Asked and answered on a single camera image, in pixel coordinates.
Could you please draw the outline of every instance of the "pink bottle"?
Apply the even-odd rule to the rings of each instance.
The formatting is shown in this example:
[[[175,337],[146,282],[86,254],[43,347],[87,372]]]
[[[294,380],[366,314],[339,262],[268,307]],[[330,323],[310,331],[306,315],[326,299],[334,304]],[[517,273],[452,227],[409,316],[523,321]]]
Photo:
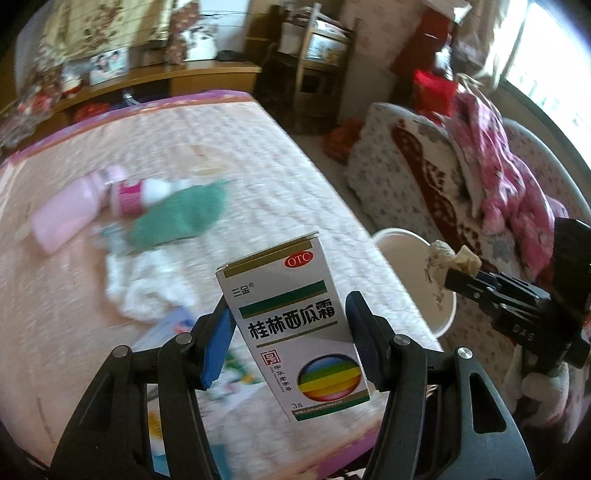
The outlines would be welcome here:
[[[48,254],[55,253],[97,218],[106,205],[111,185],[126,178],[123,167],[111,165],[74,180],[46,201],[30,217],[40,247]]]

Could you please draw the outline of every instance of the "pink blanket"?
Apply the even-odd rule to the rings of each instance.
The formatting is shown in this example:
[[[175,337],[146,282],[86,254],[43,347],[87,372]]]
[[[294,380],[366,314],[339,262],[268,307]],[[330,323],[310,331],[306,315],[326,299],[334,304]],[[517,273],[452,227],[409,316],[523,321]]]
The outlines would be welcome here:
[[[498,234],[508,224],[525,272],[535,279],[552,257],[554,218],[568,217],[566,208],[547,197],[528,166],[510,152],[502,119],[478,97],[458,93],[444,126],[459,149],[474,210],[483,214],[483,233]]]

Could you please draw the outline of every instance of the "quilted bed cover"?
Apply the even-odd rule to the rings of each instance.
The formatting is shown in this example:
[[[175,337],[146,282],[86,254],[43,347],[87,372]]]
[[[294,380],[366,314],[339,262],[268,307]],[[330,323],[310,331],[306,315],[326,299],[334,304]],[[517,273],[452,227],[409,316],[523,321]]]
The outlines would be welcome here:
[[[179,154],[187,145],[215,148],[219,158]],[[218,266],[318,230],[341,301],[360,290],[397,332],[439,349],[367,231],[250,96],[213,92],[110,112],[16,153],[0,170],[0,417],[41,461],[51,462],[110,351],[132,345],[148,326],[119,316],[106,301],[105,255],[92,246],[91,227],[52,257],[30,236],[19,240],[15,233],[69,181],[111,163],[133,178],[231,172],[223,218],[206,234],[166,247],[183,259],[199,298],[197,317],[220,298]],[[99,222],[110,220],[104,213]],[[244,346],[238,331],[233,345]],[[210,434],[223,438],[233,478],[313,479],[331,473],[321,468],[326,459],[376,431],[386,400],[373,393],[365,404],[290,423],[265,386],[222,424],[205,422]]]

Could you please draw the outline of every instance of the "red object on floor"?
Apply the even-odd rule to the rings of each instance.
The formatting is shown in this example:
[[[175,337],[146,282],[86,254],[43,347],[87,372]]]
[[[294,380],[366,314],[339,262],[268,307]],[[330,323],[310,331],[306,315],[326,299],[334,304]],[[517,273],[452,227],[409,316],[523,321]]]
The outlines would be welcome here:
[[[324,153],[333,160],[347,163],[353,146],[361,137],[363,122],[360,120],[347,120],[325,136],[322,143]]]
[[[110,109],[111,106],[108,103],[89,103],[76,110],[74,121],[75,123],[82,122],[82,120],[87,120],[88,118],[101,115],[102,113],[107,113]]]
[[[419,115],[426,116],[438,125],[441,125],[441,120],[435,113],[451,116],[457,82],[417,70],[414,73],[414,90],[414,107]]]

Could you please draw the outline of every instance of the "green towel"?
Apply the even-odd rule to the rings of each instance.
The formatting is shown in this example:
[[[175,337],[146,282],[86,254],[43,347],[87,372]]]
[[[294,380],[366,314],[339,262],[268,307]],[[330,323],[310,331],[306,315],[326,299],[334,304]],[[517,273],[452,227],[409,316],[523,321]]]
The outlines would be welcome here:
[[[226,183],[219,181],[173,193],[134,222],[129,233],[131,245],[146,250],[205,233],[224,211]]]

